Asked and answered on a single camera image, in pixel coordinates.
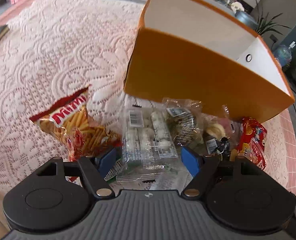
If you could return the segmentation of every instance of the metal screw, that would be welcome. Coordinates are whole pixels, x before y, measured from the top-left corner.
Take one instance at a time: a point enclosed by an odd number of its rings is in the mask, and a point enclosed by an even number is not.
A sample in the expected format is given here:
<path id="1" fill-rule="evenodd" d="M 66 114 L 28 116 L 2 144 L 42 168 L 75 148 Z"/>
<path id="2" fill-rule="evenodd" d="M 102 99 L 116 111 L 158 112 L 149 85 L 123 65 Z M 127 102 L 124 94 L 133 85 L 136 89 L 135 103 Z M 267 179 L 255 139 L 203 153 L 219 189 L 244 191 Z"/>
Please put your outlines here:
<path id="1" fill-rule="evenodd" d="M 185 190 L 184 194 L 187 197 L 197 197 L 197 196 L 199 196 L 200 192 L 199 192 L 199 190 L 197 190 L 195 188 L 189 188 L 189 189 Z"/>
<path id="2" fill-rule="evenodd" d="M 108 189 L 108 188 L 100 188 L 100 189 L 97 190 L 96 193 L 100 197 L 107 197 L 112 193 L 112 191 L 110 189 Z"/>

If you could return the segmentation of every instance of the pink table edge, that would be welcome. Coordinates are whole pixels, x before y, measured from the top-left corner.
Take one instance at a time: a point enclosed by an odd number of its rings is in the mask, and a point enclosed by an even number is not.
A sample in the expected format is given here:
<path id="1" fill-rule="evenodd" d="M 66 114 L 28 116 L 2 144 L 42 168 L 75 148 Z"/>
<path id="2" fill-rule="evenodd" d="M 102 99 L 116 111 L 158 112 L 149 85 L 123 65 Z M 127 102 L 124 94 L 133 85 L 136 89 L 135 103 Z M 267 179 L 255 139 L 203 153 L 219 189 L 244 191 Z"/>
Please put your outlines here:
<path id="1" fill-rule="evenodd" d="M 3 14 L 0 15 L 0 26 L 6 25 L 7 22 L 19 15 L 19 13 L 24 9 L 29 7 L 34 0 L 20 0 L 18 3 L 12 5 Z"/>
<path id="2" fill-rule="evenodd" d="M 286 189 L 296 195 L 296 137 L 288 109 L 280 113 L 287 149 L 288 183 Z"/>

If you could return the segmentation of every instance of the round hole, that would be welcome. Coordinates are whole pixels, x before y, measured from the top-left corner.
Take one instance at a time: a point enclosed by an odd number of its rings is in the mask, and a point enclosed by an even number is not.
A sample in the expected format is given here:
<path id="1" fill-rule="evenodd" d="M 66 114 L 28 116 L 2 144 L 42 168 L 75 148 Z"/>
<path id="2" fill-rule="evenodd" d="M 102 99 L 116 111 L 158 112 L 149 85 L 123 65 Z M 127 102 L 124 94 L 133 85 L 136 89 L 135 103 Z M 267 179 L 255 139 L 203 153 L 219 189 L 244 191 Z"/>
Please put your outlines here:
<path id="1" fill-rule="evenodd" d="M 247 62 L 250 62 L 252 60 L 252 55 L 251 54 L 248 54 L 247 56 L 246 56 L 246 61 Z"/>

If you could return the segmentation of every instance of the snack pile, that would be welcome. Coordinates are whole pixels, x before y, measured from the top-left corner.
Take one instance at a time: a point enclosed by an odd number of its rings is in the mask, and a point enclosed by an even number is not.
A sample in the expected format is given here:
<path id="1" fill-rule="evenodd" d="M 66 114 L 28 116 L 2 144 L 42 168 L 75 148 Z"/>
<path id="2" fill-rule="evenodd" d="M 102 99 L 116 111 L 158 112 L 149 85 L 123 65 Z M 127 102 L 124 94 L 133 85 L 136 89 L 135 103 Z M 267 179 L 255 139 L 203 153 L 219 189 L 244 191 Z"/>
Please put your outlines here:
<path id="1" fill-rule="evenodd" d="M 206 157 L 234 161 L 242 155 L 262 170 L 267 166 L 267 130 L 253 118 L 243 118 L 242 124 L 232 122 L 227 106 L 223 106 L 221 118 L 203 114 L 202 103 L 189 99 L 164 98 L 160 109 L 125 108 L 119 116 L 121 136 L 88 116 L 87 97 L 88 87 L 58 100 L 30 120 L 68 147 L 69 161 L 122 146 L 122 159 L 120 156 L 110 171 L 118 183 L 167 178 L 180 181 L 176 188 L 182 189 L 188 176 L 179 158 L 183 146 Z"/>
<path id="2" fill-rule="evenodd" d="M 43 132 L 65 144 L 69 161 L 97 156 L 108 146 L 120 146 L 121 136 L 103 126 L 90 127 L 87 112 L 88 87 L 58 100 L 50 109 L 30 117 Z"/>

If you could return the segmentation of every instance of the text on snack bag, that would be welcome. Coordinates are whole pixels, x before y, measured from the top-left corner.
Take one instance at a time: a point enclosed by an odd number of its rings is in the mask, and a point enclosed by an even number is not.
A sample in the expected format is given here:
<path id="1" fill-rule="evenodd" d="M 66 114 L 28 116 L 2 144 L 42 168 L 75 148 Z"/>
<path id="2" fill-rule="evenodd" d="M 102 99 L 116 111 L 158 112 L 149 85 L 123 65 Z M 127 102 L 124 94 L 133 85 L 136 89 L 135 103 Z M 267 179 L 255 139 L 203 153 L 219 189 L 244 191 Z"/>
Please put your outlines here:
<path id="1" fill-rule="evenodd" d="M 86 97 L 81 94 L 69 104 L 53 112 L 50 115 L 49 120 L 54 122 L 56 126 L 60 127 L 64 120 L 67 119 L 67 117 L 79 111 L 79 106 L 85 105 L 86 103 Z"/>

